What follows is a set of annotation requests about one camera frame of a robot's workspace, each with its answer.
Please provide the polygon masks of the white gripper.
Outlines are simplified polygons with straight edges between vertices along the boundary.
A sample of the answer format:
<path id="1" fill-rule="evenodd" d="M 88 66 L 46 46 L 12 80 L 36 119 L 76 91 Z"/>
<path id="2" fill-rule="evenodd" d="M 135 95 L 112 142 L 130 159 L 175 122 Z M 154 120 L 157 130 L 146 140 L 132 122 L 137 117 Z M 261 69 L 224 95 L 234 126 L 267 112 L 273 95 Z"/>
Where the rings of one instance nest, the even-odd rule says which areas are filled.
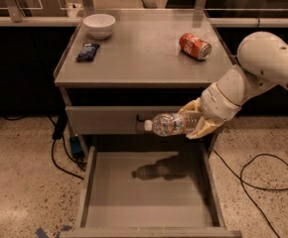
<path id="1" fill-rule="evenodd" d="M 212 83 L 203 91 L 201 98 L 188 102 L 179 113 L 200 113 L 201 117 L 196 128 L 188 133 L 186 137 L 190 140 L 200 139 L 219 128 L 223 121 L 231 120 L 240 110 L 220 92 L 215 83 Z"/>

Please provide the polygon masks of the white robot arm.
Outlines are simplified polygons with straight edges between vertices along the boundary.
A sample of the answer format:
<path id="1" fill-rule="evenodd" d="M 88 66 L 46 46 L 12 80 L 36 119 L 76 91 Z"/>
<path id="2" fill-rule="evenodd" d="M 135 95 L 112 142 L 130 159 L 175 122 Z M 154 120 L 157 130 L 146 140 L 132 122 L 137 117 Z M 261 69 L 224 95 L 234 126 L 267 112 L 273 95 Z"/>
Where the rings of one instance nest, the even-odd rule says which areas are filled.
<path id="1" fill-rule="evenodd" d="M 212 83 L 182 113 L 200 115 L 189 139 L 199 139 L 231 120 L 242 105 L 276 85 L 288 90 L 288 45 L 269 32 L 245 37 L 237 49 L 238 64 Z"/>

